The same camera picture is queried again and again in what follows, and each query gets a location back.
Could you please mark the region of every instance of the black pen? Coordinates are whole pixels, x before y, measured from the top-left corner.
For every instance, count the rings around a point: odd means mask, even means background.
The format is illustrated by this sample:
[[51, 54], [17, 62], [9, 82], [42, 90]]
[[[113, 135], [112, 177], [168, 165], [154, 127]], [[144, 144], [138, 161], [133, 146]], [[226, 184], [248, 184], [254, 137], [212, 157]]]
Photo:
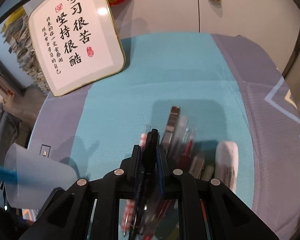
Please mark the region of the black pen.
[[146, 200], [154, 189], [153, 172], [156, 164], [156, 147], [158, 145], [158, 139], [159, 134], [156, 129], [152, 129], [147, 135], [146, 145], [141, 159], [140, 179], [136, 189], [135, 206], [129, 232], [129, 240], [134, 240], [137, 236]]

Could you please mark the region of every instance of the white tube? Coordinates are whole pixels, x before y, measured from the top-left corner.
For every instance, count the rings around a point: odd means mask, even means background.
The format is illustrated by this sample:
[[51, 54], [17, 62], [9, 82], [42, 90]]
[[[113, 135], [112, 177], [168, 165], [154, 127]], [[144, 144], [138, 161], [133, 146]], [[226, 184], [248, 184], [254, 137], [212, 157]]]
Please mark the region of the white tube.
[[216, 149], [216, 170], [214, 177], [221, 180], [234, 193], [237, 187], [239, 150], [235, 142], [220, 142]]
[[204, 152], [200, 152], [198, 155], [194, 156], [189, 169], [189, 173], [195, 179], [198, 179], [200, 178], [203, 167], [204, 167]]

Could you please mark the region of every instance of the yellow bag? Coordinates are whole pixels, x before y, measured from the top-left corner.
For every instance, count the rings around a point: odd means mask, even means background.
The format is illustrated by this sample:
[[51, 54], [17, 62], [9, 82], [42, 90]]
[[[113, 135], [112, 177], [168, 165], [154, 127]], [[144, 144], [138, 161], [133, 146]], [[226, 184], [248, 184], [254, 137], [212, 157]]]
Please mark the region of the yellow bag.
[[20, 17], [22, 17], [22, 15], [25, 13], [25, 9], [21, 6], [20, 8], [18, 8], [17, 10], [15, 10], [12, 14], [10, 14], [10, 16], [7, 18], [7, 20], [5, 21], [2, 29], [1, 29], [1, 33], [5, 32], [7, 30], [7, 28], [9, 27], [9, 25], [11, 23], [13, 23], [15, 20], [19, 19]]

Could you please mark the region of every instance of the bed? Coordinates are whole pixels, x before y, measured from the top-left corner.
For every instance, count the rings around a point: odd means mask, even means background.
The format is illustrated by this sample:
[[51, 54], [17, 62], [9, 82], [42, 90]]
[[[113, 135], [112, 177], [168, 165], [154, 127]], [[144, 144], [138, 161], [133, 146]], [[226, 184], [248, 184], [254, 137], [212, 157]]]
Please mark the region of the bed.
[[242, 36], [204, 33], [149, 34], [122, 44], [121, 73], [48, 95], [28, 151], [44, 149], [79, 177], [99, 179], [130, 156], [144, 125], [162, 135], [171, 106], [180, 106], [211, 158], [218, 142], [238, 144], [237, 195], [289, 239], [300, 214], [300, 119], [268, 54]]

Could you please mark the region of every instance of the red checkered pen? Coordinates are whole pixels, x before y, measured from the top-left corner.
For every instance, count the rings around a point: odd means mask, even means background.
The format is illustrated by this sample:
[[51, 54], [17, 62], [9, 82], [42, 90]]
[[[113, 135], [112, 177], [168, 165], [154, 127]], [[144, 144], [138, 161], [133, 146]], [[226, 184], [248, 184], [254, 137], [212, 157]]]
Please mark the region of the red checkered pen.
[[[146, 132], [141, 134], [139, 146], [141, 148], [141, 152], [143, 152], [146, 144], [147, 134], [149, 131], [149, 127], [146, 127]], [[134, 209], [134, 200], [127, 200], [126, 207], [124, 209], [123, 218], [121, 222], [121, 229], [123, 231], [123, 236], [126, 236], [126, 233], [130, 230], [130, 225], [132, 221], [132, 215], [133, 215], [133, 209]]]

